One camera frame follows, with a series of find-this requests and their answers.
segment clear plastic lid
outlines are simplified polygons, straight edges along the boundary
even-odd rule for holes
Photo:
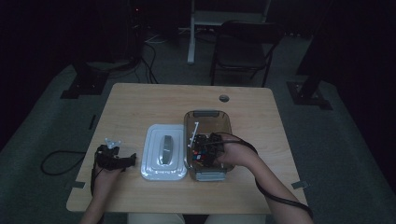
[[[186,175],[183,133],[182,124],[154,124],[148,128],[141,165],[144,178],[179,180]]]

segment wooden table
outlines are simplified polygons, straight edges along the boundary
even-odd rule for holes
[[[219,100],[222,94],[230,101]],[[121,140],[120,156],[137,153],[136,167],[120,175],[110,197],[108,212],[182,214],[269,214],[254,177],[245,167],[235,167],[221,182],[198,182],[189,175],[179,181],[148,181],[140,174],[148,128],[152,124],[182,124],[184,115],[196,109],[226,112],[233,134],[251,143],[279,179],[306,203],[290,146],[274,96],[265,88],[211,87],[187,85],[114,85],[99,120],[77,181],[67,201],[70,211],[85,211],[90,200],[90,178],[95,150],[105,138]]]

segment person's right hand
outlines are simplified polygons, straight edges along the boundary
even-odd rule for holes
[[[221,138],[223,141],[240,140],[227,133],[222,133]],[[245,166],[247,168],[250,168],[251,165],[258,161],[262,161],[262,159],[255,151],[238,143],[224,143],[224,153],[217,157],[217,162]]]

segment black chair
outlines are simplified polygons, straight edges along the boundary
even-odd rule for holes
[[[210,76],[215,83],[217,65],[225,70],[253,72],[250,79],[265,69],[262,87],[268,76],[273,51],[285,32],[281,25],[269,22],[226,21],[216,37]]]

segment dark wall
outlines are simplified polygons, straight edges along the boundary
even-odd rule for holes
[[[311,37],[318,31],[332,0],[273,0],[267,21],[283,24],[290,35]]]
[[[195,8],[207,11],[263,12],[265,0],[196,0]]]
[[[395,24],[392,1],[334,1],[298,73],[337,87],[396,192]]]
[[[72,54],[108,49],[94,1],[1,1],[0,17],[1,149]]]

